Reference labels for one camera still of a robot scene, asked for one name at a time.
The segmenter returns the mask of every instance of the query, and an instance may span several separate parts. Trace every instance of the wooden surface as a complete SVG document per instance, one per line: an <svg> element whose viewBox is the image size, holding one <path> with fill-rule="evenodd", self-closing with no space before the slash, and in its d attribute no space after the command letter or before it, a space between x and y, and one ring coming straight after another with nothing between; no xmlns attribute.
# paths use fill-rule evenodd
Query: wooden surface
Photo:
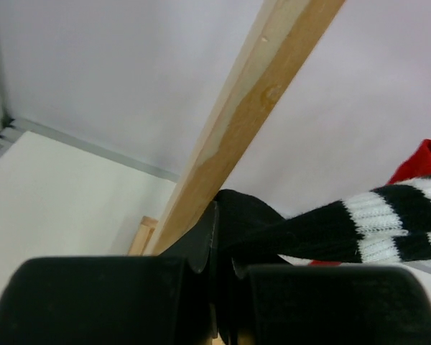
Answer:
<svg viewBox="0 0 431 345"><path fill-rule="evenodd" d="M343 2L264 2L145 254L163 252L200 218Z"/></svg>
<svg viewBox="0 0 431 345"><path fill-rule="evenodd" d="M128 255L143 255L145 246L149 242L158 221L144 216L142 217L136 236L129 248Z"/></svg>

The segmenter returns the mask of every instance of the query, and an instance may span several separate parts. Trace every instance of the small wooden piece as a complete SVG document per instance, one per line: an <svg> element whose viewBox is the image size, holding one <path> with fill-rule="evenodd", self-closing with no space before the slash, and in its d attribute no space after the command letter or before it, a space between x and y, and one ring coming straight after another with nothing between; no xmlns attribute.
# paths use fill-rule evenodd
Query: small wooden piece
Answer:
<svg viewBox="0 0 431 345"><path fill-rule="evenodd" d="M145 246L152 237L158 220L144 216L139 225L139 230L129 248L128 255L143 255Z"/></svg>
<svg viewBox="0 0 431 345"><path fill-rule="evenodd" d="M344 0L265 0L145 254L203 214Z"/></svg>

